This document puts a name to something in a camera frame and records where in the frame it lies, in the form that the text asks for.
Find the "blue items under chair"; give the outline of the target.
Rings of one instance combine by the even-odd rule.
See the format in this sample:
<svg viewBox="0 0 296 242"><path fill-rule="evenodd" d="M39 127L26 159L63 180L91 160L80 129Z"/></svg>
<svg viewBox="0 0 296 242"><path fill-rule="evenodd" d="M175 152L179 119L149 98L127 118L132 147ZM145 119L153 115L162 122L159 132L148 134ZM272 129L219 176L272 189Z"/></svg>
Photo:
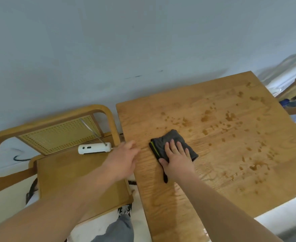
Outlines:
<svg viewBox="0 0 296 242"><path fill-rule="evenodd" d="M279 103L283 108L295 108L296 107L296 98L292 98L291 100L286 98L286 99L279 101Z"/></svg>

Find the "person's left forearm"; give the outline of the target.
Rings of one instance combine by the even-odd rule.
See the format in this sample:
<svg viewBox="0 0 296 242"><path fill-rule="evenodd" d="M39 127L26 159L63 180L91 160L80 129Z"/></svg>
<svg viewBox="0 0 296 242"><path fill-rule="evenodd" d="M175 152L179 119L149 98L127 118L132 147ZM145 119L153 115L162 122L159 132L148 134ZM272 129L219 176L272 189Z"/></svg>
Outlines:
<svg viewBox="0 0 296 242"><path fill-rule="evenodd" d="M0 224L0 242L64 242L89 206L124 177L103 165Z"/></svg>

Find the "person's left hand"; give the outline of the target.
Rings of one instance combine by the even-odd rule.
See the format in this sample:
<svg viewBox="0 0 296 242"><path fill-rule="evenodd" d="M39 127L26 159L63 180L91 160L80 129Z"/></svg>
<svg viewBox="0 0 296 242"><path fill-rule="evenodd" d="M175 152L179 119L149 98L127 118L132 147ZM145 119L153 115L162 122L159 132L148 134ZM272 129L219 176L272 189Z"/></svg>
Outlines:
<svg viewBox="0 0 296 242"><path fill-rule="evenodd" d="M123 145L125 143L122 142L118 147L115 147L103 163L104 168L108 170L115 181L126 179L134 173L134 171L126 171L123 164Z"/></svg>

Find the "dark grey cleaning cloth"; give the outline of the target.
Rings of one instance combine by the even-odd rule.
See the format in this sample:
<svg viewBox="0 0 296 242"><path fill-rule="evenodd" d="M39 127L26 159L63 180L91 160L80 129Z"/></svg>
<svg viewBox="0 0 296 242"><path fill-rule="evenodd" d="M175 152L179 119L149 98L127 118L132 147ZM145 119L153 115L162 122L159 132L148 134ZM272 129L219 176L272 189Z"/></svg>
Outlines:
<svg viewBox="0 0 296 242"><path fill-rule="evenodd" d="M165 151L165 144L170 143L171 140L174 140L175 146L177 147L177 142L180 142L182 145L182 148L188 149L191 161L194 162L199 155L185 142L184 138L178 133L177 130L170 130L165 135L158 137L158 138L152 138L149 142L149 147L151 151L153 152L157 162L161 165L159 162L159 159L165 159L169 163L169 157L166 154Z"/></svg>

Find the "white bedding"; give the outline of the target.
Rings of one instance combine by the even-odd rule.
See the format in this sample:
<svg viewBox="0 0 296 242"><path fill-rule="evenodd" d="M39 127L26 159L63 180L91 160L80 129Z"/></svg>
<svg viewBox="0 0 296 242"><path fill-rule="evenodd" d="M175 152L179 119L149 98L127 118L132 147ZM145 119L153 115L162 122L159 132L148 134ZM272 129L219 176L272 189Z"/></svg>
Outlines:
<svg viewBox="0 0 296 242"><path fill-rule="evenodd" d="M276 67L260 73L257 77L274 97L278 96L296 79L296 54L288 56Z"/></svg>

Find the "person's patterned shoe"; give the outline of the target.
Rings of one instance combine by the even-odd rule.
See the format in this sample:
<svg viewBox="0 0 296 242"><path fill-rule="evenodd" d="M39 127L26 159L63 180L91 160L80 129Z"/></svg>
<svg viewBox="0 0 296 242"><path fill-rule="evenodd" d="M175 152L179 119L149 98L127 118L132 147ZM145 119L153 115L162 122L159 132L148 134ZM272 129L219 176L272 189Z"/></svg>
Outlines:
<svg viewBox="0 0 296 242"><path fill-rule="evenodd" d="M121 218L123 216L131 217L131 211L132 211L132 203L126 204L124 206L121 206L117 209L118 212L118 218Z"/></svg>

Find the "person's grey trouser leg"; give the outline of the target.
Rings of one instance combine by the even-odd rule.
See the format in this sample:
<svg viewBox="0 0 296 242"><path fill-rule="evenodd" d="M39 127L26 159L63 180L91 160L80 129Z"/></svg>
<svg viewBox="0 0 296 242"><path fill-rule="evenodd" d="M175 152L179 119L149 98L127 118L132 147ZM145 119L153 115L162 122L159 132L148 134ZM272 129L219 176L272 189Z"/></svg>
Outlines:
<svg viewBox="0 0 296 242"><path fill-rule="evenodd" d="M134 229L130 216L119 215L118 219L108 226L105 234L96 236L91 242L134 242Z"/></svg>

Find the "person's right forearm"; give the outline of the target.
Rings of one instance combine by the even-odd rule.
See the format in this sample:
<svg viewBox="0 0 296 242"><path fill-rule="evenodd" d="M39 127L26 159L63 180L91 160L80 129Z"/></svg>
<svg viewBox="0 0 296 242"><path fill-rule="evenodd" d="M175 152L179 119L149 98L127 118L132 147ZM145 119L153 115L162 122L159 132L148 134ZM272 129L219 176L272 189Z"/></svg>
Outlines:
<svg viewBox="0 0 296 242"><path fill-rule="evenodd" d="M198 214L212 242L283 242L192 172L169 172Z"/></svg>

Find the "white handheld device with rod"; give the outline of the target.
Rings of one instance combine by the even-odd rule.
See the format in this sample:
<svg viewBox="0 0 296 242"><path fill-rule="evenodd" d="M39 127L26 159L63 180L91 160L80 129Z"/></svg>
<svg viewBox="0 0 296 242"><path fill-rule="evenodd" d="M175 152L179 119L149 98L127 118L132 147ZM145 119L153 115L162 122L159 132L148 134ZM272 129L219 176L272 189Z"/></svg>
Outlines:
<svg viewBox="0 0 296 242"><path fill-rule="evenodd" d="M104 142L85 122L80 118L80 121L86 128L96 137L101 143L93 144L84 144L78 146L78 153L81 155L84 154L93 154L93 153L108 153L113 150L111 143Z"/></svg>

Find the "person's right hand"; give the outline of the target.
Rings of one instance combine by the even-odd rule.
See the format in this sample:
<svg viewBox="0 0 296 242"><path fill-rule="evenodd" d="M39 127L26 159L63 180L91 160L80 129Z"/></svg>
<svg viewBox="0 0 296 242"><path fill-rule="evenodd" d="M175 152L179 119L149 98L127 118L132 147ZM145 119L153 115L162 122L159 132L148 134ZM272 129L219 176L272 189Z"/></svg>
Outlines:
<svg viewBox="0 0 296 242"><path fill-rule="evenodd" d="M185 151L180 142L177 142L179 155L173 155L170 150L170 143L165 144L165 151L169 157L169 165L167 170L163 170L167 177L173 180L178 185L182 185L196 177L194 164L186 158Z"/></svg>

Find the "wooden chair with cane back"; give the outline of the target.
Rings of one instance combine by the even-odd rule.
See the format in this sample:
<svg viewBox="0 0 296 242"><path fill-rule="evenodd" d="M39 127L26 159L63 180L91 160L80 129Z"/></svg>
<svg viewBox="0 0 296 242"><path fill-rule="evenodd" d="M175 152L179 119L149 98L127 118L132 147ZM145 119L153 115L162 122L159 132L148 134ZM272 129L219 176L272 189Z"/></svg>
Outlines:
<svg viewBox="0 0 296 242"><path fill-rule="evenodd" d="M112 147L120 136L112 112L104 105L89 105L0 131L0 144L16 137L40 153L28 169L0 177L0 191L37 174L40 199L100 167L108 153L79 154L78 147L98 143Z"/></svg>

